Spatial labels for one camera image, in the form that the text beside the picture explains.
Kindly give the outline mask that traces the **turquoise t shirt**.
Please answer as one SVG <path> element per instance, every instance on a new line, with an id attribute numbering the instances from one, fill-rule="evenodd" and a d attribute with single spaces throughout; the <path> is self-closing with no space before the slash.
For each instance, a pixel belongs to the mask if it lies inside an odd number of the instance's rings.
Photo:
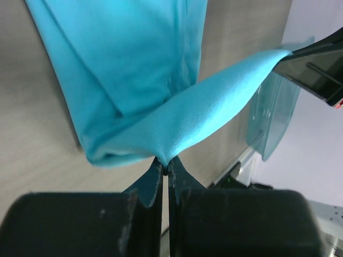
<path id="1" fill-rule="evenodd" d="M 207 1 L 27 1 L 88 161 L 167 165 L 235 117 L 285 49 L 198 81 Z"/>

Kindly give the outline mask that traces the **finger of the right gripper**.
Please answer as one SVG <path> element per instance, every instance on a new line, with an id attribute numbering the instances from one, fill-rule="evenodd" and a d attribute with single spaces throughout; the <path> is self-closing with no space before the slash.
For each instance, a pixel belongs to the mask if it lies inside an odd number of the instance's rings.
<path id="1" fill-rule="evenodd" d="M 332 107 L 342 107 L 342 28 L 294 51 L 273 69 Z"/>

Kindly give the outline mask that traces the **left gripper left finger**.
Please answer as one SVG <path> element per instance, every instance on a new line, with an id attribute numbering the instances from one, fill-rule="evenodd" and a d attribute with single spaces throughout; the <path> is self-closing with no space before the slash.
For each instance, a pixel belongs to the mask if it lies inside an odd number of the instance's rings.
<path id="1" fill-rule="evenodd" d="M 121 193 L 19 197 L 1 224 L 1 256 L 159 256 L 163 166 Z"/>

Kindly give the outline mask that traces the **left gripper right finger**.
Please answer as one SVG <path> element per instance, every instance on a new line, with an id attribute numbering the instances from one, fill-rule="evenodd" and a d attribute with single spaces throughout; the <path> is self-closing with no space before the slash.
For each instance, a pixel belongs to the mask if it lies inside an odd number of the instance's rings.
<path id="1" fill-rule="evenodd" d="M 167 167 L 171 256 L 323 256 L 304 196 L 290 190 L 205 188 L 178 157 Z"/>

